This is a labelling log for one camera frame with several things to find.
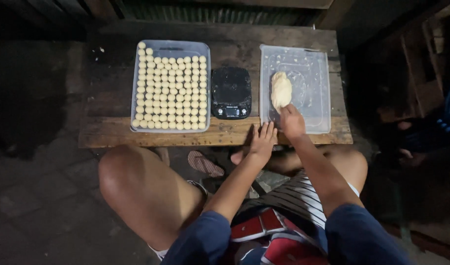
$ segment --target kitchen scale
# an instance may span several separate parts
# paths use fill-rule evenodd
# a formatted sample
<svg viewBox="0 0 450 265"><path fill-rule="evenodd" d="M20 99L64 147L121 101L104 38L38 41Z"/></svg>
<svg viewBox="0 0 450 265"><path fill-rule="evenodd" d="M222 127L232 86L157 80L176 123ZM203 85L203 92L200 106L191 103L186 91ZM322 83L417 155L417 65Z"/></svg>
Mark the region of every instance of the kitchen scale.
<svg viewBox="0 0 450 265"><path fill-rule="evenodd" d="M222 120L238 120L251 112L251 79L246 69L221 67L212 73L212 113Z"/></svg>

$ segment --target corrugated metal sheet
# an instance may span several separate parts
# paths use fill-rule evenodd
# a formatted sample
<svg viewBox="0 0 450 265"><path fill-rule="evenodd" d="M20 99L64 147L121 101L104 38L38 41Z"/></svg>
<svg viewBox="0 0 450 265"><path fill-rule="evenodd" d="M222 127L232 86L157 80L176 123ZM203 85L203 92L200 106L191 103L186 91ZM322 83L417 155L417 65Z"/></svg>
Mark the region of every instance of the corrugated metal sheet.
<svg viewBox="0 0 450 265"><path fill-rule="evenodd" d="M311 26L320 10L270 8L207 3L151 4L144 0L117 0L125 17L182 22Z"/></svg>

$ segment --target plastic container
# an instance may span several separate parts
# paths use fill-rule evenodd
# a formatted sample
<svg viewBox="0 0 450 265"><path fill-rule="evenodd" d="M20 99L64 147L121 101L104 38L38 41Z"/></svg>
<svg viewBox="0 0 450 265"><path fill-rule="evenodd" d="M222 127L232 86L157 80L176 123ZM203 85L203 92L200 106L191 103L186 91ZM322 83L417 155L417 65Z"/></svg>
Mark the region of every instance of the plastic container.
<svg viewBox="0 0 450 265"><path fill-rule="evenodd" d="M137 89L137 81L138 81L138 70L139 70L139 55L138 55L138 45L136 48L136 58L135 58L135 73L134 73L134 81L133 81L133 91L132 91L132 110L130 117L130 129L137 133L201 133L205 132L210 126L210 102L211 102L211 93L210 93L210 83L211 83L211 67L210 67L210 48L207 44L203 42L194 42L194 41L180 41L180 40L140 40L139 42L144 42L146 44L146 48L153 49L153 57L168 57L168 58L184 58L186 56L192 57L194 55L197 56L205 56L207 58L207 116L206 116L206 124L204 129L197 130L178 130L178 129L149 129L149 128L136 128L132 126L132 121L135 119L135 108L136 104L136 89Z"/></svg>
<svg viewBox="0 0 450 265"><path fill-rule="evenodd" d="M283 71L292 83L290 101L305 119L308 134L331 129L328 57L325 52L304 48L261 45L259 117L261 123L274 121L280 128L280 115L271 101L271 78Z"/></svg>

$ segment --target wooden table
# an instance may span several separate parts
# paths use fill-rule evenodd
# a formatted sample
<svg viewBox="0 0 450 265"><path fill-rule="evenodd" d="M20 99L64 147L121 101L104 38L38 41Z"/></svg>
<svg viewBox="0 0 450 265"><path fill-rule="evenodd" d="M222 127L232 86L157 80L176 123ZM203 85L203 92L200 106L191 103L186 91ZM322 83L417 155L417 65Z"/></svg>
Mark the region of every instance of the wooden table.
<svg viewBox="0 0 450 265"><path fill-rule="evenodd" d="M251 76L252 110L242 120L210 119L202 133L139 133L130 130L130 109L136 44L140 40L191 40L210 47L212 69L246 68ZM340 58L334 31L309 27L230 24L166 24L119 21L90 34L83 62L86 95L79 147L192 146L247 144L252 124L259 124L259 45L304 47L328 53L331 132L311 135L315 144L352 143L340 77ZM281 144L288 144L281 133Z"/></svg>

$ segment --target person's right hand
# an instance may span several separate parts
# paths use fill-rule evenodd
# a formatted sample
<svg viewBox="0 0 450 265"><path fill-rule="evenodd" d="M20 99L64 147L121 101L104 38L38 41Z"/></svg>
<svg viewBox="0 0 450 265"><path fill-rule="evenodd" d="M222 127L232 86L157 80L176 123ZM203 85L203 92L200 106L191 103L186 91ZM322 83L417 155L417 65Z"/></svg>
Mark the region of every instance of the person's right hand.
<svg viewBox="0 0 450 265"><path fill-rule="evenodd" d="M281 108L281 128L289 140L306 134L304 117L294 105Z"/></svg>

